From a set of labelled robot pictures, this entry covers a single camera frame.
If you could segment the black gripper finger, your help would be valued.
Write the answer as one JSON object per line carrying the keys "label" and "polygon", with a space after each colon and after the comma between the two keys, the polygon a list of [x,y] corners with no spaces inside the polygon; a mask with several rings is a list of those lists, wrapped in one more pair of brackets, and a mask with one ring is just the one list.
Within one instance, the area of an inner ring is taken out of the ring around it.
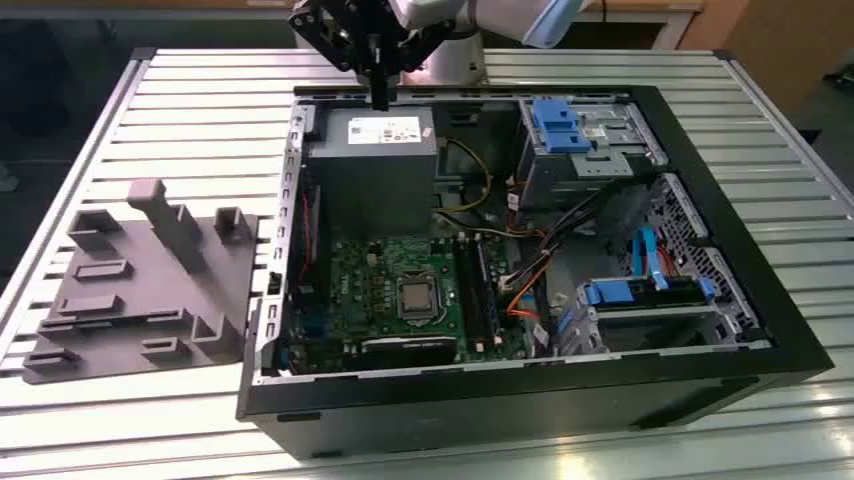
{"label": "black gripper finger", "polygon": [[414,72],[440,44],[440,29],[424,28],[406,40],[391,34],[380,36],[380,109],[396,99],[396,77]]}
{"label": "black gripper finger", "polygon": [[331,15],[322,8],[320,2],[298,1],[288,24],[338,70],[355,73],[358,80],[370,90],[372,108],[380,110],[380,68],[376,66],[374,57],[379,37],[376,35],[352,37],[338,26]]}

